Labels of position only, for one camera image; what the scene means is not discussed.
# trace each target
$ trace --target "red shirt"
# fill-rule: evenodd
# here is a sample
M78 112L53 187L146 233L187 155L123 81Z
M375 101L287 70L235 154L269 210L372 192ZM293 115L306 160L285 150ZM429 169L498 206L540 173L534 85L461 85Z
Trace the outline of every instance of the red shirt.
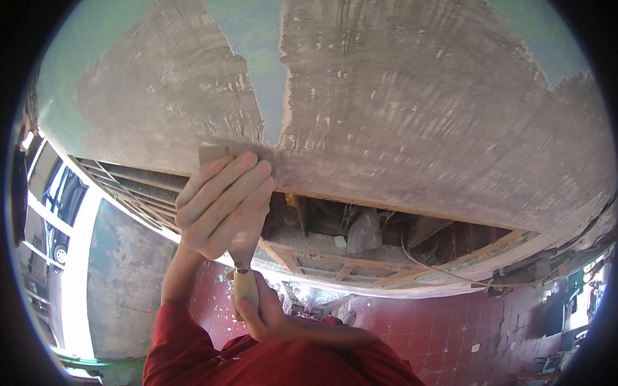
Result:
M258 343L244 335L218 351L188 310L172 303L157 314L143 380L145 386L423 385L382 342L341 351L309 342Z

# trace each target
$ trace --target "person's left hand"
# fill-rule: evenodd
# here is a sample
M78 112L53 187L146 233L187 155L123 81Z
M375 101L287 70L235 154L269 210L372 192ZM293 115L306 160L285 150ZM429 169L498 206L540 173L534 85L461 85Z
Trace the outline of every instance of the person's left hand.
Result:
M249 328L249 335L260 343L293 340L294 323L291 317L283 312L277 291L268 286L261 273L253 272L260 294L259 312L245 299L235 302L232 295L232 304L236 304L236 310Z

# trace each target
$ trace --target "person's right hand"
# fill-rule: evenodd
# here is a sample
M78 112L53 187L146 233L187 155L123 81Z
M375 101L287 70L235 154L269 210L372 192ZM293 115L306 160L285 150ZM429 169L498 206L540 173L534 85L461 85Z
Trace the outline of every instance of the person's right hand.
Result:
M268 286L261 273L257 271L253 271L253 273L260 294L259 312L251 302L245 299L239 299L235 302L232 295L232 304L235 303L236 310L243 317L249 329L249 335L260 343L273 340L296 340L294 322L292 317L283 312L277 291Z
M240 229L254 221L263 224L268 213L264 203L274 187L271 170L270 162L258 162L253 152L202 165L176 199L181 243L207 259L217 259Z

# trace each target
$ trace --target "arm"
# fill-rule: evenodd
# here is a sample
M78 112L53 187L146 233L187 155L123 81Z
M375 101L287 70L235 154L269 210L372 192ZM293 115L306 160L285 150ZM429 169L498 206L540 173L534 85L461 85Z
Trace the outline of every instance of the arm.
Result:
M285 315L277 292L268 286L259 272L255 273L255 278L260 294L259 312L242 299L236 301L236 307L247 323L249 334L258 342L306 340L333 348L352 349L379 341L367 330L314 323Z
M187 248L181 240L163 278L161 306L166 303L176 303L185 308L189 307L197 272L203 263L204 256Z
M254 222L260 224L257 232L261 231L273 192L270 173L267 161L258 163L254 153L245 153L210 162L191 176L176 199L176 224L182 239L163 278L161 305L188 308L205 258L217 259L226 250L255 251L259 233L244 243L237 236ZM245 245L254 239L253 246Z

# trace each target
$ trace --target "wooden handle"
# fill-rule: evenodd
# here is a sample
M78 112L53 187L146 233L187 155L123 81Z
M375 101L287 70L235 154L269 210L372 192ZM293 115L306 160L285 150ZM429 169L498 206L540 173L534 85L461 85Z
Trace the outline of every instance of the wooden handle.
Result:
M255 275L252 270L246 274L238 274L234 271L234 299L248 300L257 310L260 309L258 285L255 282ZM234 313L237 321L244 320L238 310L233 309L232 312Z

